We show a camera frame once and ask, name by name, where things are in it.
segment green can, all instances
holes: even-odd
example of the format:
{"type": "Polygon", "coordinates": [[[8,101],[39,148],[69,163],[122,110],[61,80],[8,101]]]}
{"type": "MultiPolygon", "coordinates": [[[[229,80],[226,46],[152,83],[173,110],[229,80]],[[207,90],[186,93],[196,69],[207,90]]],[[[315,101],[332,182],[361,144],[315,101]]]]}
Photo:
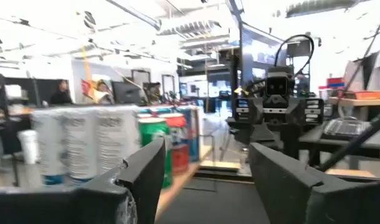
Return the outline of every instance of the green can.
{"type": "Polygon", "coordinates": [[[138,120],[141,145],[145,146],[155,138],[165,138],[165,175],[163,189],[170,187],[173,183],[172,173],[172,150],[169,128],[164,118],[143,118],[138,120]]]}

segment red can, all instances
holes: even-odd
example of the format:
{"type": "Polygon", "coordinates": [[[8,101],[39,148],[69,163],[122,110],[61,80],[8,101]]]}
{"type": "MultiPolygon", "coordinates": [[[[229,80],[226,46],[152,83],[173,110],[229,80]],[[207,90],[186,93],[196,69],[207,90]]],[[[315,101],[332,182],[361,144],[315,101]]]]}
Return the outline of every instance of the red can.
{"type": "Polygon", "coordinates": [[[173,174],[178,175],[189,169],[189,146],[178,144],[172,147],[173,174]]]}

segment white can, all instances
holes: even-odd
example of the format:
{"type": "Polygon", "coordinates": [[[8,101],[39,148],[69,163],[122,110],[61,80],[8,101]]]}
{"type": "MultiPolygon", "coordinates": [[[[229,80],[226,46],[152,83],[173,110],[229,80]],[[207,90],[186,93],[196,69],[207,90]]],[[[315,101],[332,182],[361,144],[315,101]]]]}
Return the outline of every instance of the white can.
{"type": "Polygon", "coordinates": [[[37,133],[39,169],[45,185],[62,185],[67,173],[63,144],[63,110],[35,110],[32,128],[37,133]]]}
{"type": "Polygon", "coordinates": [[[87,182],[98,175],[95,107],[68,110],[64,128],[71,181],[74,185],[87,182]]]}
{"type": "Polygon", "coordinates": [[[100,173],[122,163],[140,148],[137,106],[111,106],[97,111],[100,173]]]}

